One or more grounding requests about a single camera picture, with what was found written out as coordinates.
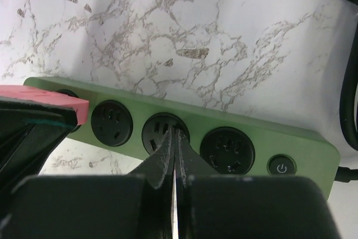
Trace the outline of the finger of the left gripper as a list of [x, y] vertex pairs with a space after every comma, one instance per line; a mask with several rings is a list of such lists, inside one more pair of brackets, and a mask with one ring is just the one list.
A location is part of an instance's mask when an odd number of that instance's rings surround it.
[[71, 108], [1, 97], [1, 185], [38, 174], [76, 125]]

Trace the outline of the green power strip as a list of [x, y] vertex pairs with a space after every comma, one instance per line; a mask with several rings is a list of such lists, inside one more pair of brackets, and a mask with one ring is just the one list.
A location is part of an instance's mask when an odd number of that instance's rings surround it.
[[89, 102], [88, 120], [71, 139], [140, 160], [172, 127], [223, 174], [298, 175], [329, 196], [340, 162], [320, 134], [292, 126], [60, 77], [30, 77], [25, 85], [70, 91]]

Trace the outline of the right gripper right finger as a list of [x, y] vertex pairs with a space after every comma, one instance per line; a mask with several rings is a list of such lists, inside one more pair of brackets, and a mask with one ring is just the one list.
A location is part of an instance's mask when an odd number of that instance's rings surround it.
[[190, 176], [218, 174], [213, 167], [193, 150], [183, 131], [176, 130], [175, 141], [175, 170], [178, 186], [182, 186], [184, 189], [187, 188]]

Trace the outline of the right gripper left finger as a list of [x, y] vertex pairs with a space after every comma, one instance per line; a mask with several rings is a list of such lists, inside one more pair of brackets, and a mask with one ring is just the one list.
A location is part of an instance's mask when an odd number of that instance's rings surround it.
[[166, 176], [173, 172], [174, 139], [175, 130], [171, 128], [166, 131], [154, 152], [129, 174], [144, 176], [146, 182], [154, 190], [160, 189]]

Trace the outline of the pink plug adapter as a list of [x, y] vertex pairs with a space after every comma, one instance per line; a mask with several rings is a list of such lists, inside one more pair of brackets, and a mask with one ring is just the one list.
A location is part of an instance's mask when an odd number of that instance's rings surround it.
[[24, 85], [1, 85], [1, 96], [72, 108], [76, 112], [77, 125], [83, 125], [87, 121], [89, 101], [64, 93]]

